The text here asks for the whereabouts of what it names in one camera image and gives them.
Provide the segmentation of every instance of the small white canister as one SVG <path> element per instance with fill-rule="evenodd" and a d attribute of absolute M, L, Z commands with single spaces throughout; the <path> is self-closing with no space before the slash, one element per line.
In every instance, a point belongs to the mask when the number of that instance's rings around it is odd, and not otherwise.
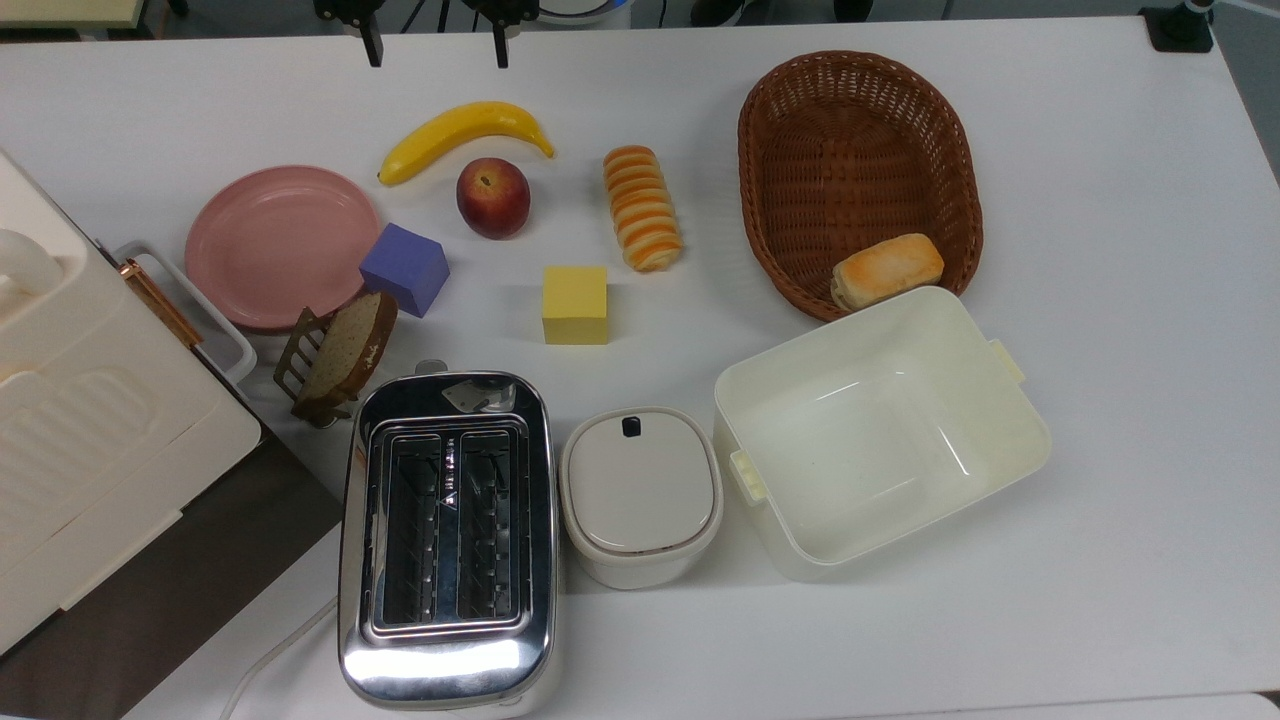
<path fill-rule="evenodd" d="M 710 441 L 669 407 L 591 418 L 570 436 L 559 470 L 570 539 L 588 574 L 611 588 L 678 578 L 724 514 Z"/>

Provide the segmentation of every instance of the stainless steel toaster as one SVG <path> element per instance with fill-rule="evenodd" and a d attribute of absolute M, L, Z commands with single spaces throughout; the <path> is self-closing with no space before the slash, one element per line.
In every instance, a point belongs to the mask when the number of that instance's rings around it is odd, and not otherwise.
<path fill-rule="evenodd" d="M 352 434 L 339 662 L 366 701 L 513 717 L 559 682 L 558 498 L 547 413 L 504 373 L 374 391 Z"/>

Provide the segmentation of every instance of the white lid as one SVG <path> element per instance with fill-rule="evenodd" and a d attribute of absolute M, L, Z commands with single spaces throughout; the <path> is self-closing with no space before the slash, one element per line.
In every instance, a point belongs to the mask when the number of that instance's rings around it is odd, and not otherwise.
<path fill-rule="evenodd" d="M 584 423 L 564 454 L 566 519 L 579 550 L 658 553 L 704 539 L 704 529 L 714 532 L 714 459 L 684 414 L 662 407 L 607 413 Z M 584 548 L 584 541 L 594 547 Z"/>

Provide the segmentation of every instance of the table surface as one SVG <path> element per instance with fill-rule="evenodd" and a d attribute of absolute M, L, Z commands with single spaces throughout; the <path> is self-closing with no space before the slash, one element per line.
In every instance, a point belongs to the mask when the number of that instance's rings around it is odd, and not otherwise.
<path fill-rule="evenodd" d="M 143 0 L 0 0 L 0 27 L 137 27 Z"/>
<path fill-rule="evenodd" d="M 719 372 L 815 327 L 746 246 L 741 102 L 794 55 L 881 53 L 965 124 L 986 249 L 963 300 L 1053 434 L 1041 471 L 823 583 L 778 575 L 736 500 L 669 587 L 607 591 L 570 561 L 567 673 L 547 716 L 838 717 L 1280 685 L 1280 188 L 1216 50 L 1156 54 L 1137 18 L 527 33 L 507 70 L 488 37 L 385 40 L 380 69 L 349 37 L 0 46 L 0 146 L 88 234 L 177 261 L 234 178 L 334 169 L 453 268 L 425 319 L 401 316 L 384 373 L 424 357 L 515 372 L 559 442 L 635 405 L 709 428 Z M 394 142 L 477 99 L 529 108 L 558 156 L 486 138 L 378 186 Z M 660 274 L 622 264 L 603 202 L 600 158 L 630 142 L 662 159 L 689 246 Z M 479 240 L 453 208 L 458 170 L 483 155 L 530 178 L 517 240 Z M 541 343 L 548 264 L 608 266 L 609 345 Z M 283 341 L 255 345 L 251 404 L 339 491 L 349 425 L 292 420 L 269 379 Z M 246 659 L 333 579 L 291 591 L 241 635 Z M 348 691 L 333 643 L 307 647 L 265 687 L 298 717 L 328 716 Z M 242 670 L 219 671 L 233 685 Z"/>
<path fill-rule="evenodd" d="M 253 600 L 234 620 L 201 647 L 125 720 L 218 717 L 227 698 L 248 669 L 328 602 L 337 583 L 338 534 L 321 539 L 284 575 Z M 264 634 L 264 628 L 280 632 Z M 333 650 L 334 615 L 320 620 L 252 680 L 232 717 L 305 720 L 392 720 L 421 717 L 372 707 L 352 694 L 342 680 Z M 527 717 L 556 717 L 554 706 Z M 603 714 L 600 717 L 611 717 Z M 730 712 L 708 715 L 732 717 Z M 1257 694 L 1192 696 L 1089 702 L 1032 707 L 1002 707 L 959 712 L 913 714 L 911 720 L 1280 720 L 1280 710 Z"/>

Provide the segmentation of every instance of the bread roll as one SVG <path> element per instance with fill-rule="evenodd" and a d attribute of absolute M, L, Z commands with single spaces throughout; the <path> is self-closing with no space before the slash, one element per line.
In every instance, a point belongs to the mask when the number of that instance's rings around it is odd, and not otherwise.
<path fill-rule="evenodd" d="M 604 190 L 626 264 L 643 273 L 671 265 L 685 243 L 653 150 L 627 145 L 605 155 Z"/>
<path fill-rule="evenodd" d="M 909 233 L 876 243 L 836 265 L 831 299 L 845 310 L 861 310 L 881 300 L 942 279 L 942 256 L 927 236 Z"/>

